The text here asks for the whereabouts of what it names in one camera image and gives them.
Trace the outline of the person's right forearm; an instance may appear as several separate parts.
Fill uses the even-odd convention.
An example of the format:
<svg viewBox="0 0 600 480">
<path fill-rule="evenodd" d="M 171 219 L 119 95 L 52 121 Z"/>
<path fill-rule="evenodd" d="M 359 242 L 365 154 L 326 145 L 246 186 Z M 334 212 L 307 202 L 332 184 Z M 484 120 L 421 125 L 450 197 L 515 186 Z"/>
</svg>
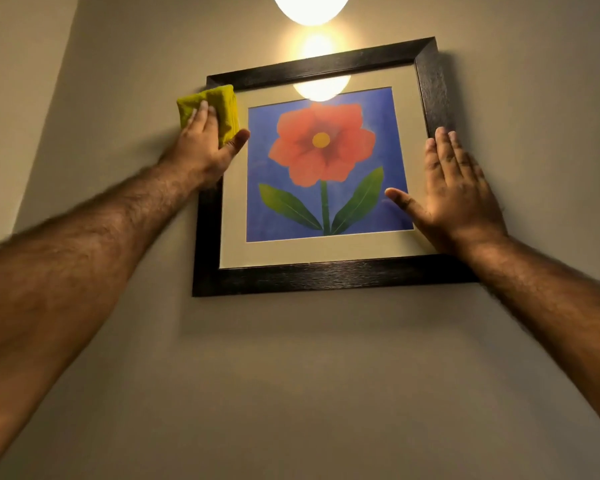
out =
<svg viewBox="0 0 600 480">
<path fill-rule="evenodd" d="M 458 255 L 600 418 L 600 281 L 510 236 L 468 244 Z"/>
</svg>

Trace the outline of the yellow cleaning cloth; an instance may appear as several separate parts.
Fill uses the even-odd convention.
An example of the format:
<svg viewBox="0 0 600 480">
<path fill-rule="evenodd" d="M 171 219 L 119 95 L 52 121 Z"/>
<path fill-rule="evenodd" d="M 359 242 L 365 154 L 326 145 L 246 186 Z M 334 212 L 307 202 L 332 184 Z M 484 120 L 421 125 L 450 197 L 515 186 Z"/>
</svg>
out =
<svg viewBox="0 0 600 480">
<path fill-rule="evenodd" d="M 229 142 L 240 130 L 237 99 L 232 85 L 218 86 L 199 93 L 180 97 L 176 105 L 180 117 L 180 126 L 185 128 L 194 111 L 197 111 L 202 101 L 216 110 L 218 121 L 219 147 Z"/>
</svg>

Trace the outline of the person's left hand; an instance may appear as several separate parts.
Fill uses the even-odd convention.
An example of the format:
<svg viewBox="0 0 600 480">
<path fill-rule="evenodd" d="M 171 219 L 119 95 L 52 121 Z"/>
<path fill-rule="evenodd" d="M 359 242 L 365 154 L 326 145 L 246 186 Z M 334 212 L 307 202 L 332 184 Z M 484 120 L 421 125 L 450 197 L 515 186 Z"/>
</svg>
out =
<svg viewBox="0 0 600 480">
<path fill-rule="evenodd" d="M 159 160 L 159 167 L 174 175 L 188 192 L 215 185 L 232 162 L 219 158 L 216 110 L 202 101 L 175 143 Z"/>
</svg>

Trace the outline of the person's right hand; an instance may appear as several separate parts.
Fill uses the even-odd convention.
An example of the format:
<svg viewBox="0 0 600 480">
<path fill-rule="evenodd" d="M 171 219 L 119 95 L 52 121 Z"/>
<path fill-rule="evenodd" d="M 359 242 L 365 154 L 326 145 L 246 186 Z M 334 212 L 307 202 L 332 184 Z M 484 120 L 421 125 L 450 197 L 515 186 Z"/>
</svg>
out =
<svg viewBox="0 0 600 480">
<path fill-rule="evenodd" d="M 459 180 L 445 181 L 435 139 L 428 138 L 424 149 L 426 199 L 419 203 L 427 211 L 427 220 L 412 222 L 437 251 L 464 259 L 480 246 L 507 242 L 509 233 L 489 184 L 480 185 L 476 180 L 469 152 L 457 133 L 451 130 L 448 135 L 459 164 Z"/>
</svg>

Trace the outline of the glowing wall lamp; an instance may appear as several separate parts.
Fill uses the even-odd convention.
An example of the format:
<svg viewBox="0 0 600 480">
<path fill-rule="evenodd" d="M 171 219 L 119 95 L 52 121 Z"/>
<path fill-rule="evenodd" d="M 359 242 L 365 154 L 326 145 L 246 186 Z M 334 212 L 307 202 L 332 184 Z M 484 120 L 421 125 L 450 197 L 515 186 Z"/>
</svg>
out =
<svg viewBox="0 0 600 480">
<path fill-rule="evenodd" d="M 274 0 L 282 13 L 304 26 L 318 26 L 336 17 L 349 0 Z"/>
</svg>

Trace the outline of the dark framed flower picture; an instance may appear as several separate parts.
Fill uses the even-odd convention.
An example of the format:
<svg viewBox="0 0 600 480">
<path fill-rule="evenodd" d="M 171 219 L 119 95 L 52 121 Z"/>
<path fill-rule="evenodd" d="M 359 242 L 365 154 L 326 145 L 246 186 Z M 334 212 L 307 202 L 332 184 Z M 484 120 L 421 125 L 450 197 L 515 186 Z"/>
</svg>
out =
<svg viewBox="0 0 600 480">
<path fill-rule="evenodd" d="M 415 155 L 455 127 L 435 37 L 207 76 L 251 138 L 200 193 L 192 296 L 477 282 L 384 191 L 423 196 Z"/>
</svg>

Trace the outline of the person's left forearm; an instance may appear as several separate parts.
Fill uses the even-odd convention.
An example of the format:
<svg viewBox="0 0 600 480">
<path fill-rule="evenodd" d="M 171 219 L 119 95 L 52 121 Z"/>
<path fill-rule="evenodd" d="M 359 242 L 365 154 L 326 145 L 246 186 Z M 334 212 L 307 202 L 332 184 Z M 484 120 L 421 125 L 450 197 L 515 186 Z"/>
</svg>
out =
<svg viewBox="0 0 600 480">
<path fill-rule="evenodd" d="M 166 159 L 0 246 L 0 457 L 203 176 Z"/>
</svg>

